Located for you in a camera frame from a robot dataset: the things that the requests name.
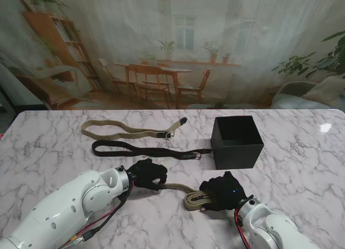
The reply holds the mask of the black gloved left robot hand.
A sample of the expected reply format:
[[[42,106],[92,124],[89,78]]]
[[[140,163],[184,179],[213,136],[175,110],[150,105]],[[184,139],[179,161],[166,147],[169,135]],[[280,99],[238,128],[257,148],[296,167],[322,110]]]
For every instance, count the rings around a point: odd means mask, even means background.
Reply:
[[[167,181],[167,168],[153,163],[151,159],[139,160],[126,170],[134,185],[139,188],[159,191]]]

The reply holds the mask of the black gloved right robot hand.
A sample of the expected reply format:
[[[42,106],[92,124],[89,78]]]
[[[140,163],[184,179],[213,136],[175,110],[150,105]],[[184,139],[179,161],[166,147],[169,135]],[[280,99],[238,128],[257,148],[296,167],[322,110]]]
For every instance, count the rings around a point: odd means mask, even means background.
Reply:
[[[234,210],[242,206],[254,195],[246,196],[243,187],[230,171],[223,176],[203,181],[199,187],[200,191],[212,194],[212,202],[202,206],[204,211]]]

